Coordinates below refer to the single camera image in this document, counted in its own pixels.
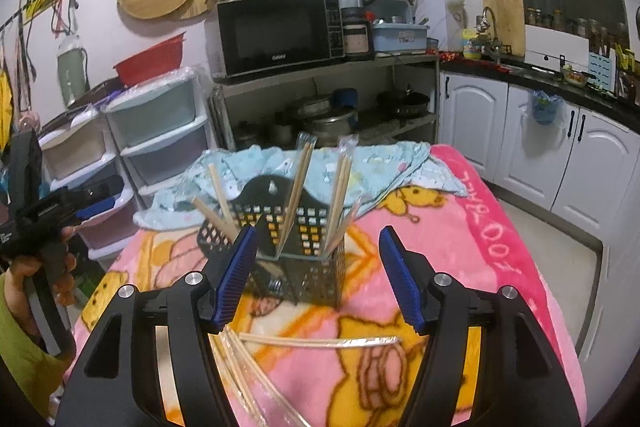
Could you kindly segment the left hand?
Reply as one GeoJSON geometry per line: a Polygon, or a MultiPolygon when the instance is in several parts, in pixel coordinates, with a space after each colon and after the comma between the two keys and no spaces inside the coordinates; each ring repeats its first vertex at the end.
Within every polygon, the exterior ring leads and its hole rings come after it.
{"type": "MultiPolygon", "coordinates": [[[[75,233],[74,227],[66,227],[60,236],[65,254],[65,268],[62,275],[53,283],[52,289],[55,301],[63,307],[68,307],[75,302],[73,271],[76,268],[76,258],[70,253],[70,247],[68,247],[68,241],[75,233]]],[[[4,274],[3,296],[6,307],[17,325],[35,340],[39,340],[41,334],[34,308],[30,303],[35,293],[30,289],[29,284],[34,281],[34,276],[41,268],[40,258],[21,255],[9,261],[9,269],[4,274]]]]}

